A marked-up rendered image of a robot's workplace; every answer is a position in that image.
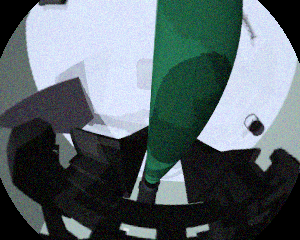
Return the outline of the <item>green long cylindrical rod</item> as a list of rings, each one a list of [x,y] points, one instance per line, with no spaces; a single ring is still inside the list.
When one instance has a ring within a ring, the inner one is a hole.
[[[146,180],[185,156],[225,91],[241,39],[243,0],[157,0]]]

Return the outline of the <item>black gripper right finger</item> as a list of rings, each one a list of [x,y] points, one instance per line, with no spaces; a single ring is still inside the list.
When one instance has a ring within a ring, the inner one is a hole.
[[[261,148],[218,151],[195,139],[185,156],[181,157],[187,204],[201,203],[202,196],[233,168],[234,165],[257,161]]]

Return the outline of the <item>black post with cap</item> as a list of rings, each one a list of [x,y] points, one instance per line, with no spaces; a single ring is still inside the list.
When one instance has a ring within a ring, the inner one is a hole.
[[[143,169],[141,180],[145,179],[146,177],[146,164],[145,169]],[[139,192],[137,195],[137,201],[141,201],[141,203],[149,203],[155,204],[155,195],[157,195],[157,191],[146,191],[146,189],[139,188]]]

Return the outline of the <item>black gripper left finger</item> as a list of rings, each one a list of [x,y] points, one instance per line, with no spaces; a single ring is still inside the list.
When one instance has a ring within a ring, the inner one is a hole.
[[[139,169],[145,160],[147,128],[149,125],[123,139],[98,135],[98,133],[83,131],[81,128],[71,128],[70,139],[77,153],[114,167],[118,173],[119,183],[122,185],[122,197],[130,199],[134,184],[137,183],[135,180],[139,175]]]

